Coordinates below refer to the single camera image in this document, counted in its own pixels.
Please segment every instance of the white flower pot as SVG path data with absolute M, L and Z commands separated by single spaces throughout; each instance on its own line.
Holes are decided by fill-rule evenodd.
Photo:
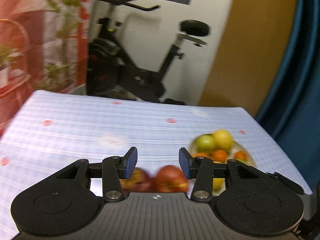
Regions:
M 0 70 L 0 88 L 8 84 L 9 70 L 10 69 L 8 67 Z

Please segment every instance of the gray ribbed plate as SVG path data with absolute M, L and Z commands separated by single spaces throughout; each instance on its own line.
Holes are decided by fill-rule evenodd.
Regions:
M 20 234 L 15 240 L 38 240 Z M 107 203 L 97 218 L 81 230 L 50 240 L 254 240 L 219 221 L 210 206 L 190 201 L 184 193 L 131 193 Z M 268 240 L 297 240 L 293 233 Z

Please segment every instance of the wooden panel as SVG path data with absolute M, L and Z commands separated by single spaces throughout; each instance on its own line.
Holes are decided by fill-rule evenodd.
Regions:
M 199 106 L 259 110 L 281 64 L 296 0 L 234 0 Z

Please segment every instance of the small orange fruit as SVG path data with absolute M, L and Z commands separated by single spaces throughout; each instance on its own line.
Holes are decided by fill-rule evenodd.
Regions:
M 236 152 L 234 159 L 241 159 L 241 160 L 247 160 L 247 154 L 244 151 L 238 151 Z
M 207 157 L 209 159 L 212 159 L 212 157 L 207 153 L 195 153 L 192 155 L 192 157 L 197 157 L 197 156 L 203 156 L 203 157 Z
M 222 162 L 222 163 L 226 163 L 228 159 L 228 154 L 226 151 L 224 150 L 215 150 L 213 152 L 213 160 L 215 162 Z

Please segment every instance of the tablecloth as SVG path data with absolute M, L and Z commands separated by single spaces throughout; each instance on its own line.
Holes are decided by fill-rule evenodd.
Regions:
M 17 194 L 77 159 L 101 162 L 138 149 L 137 167 L 155 174 L 179 165 L 178 152 L 196 136 L 227 129 L 257 168 L 277 171 L 311 194 L 299 171 L 262 127 L 240 107 L 176 106 L 36 91 L 0 140 L 0 239 L 17 228 L 10 205 Z M 91 190 L 102 194 L 101 180 Z

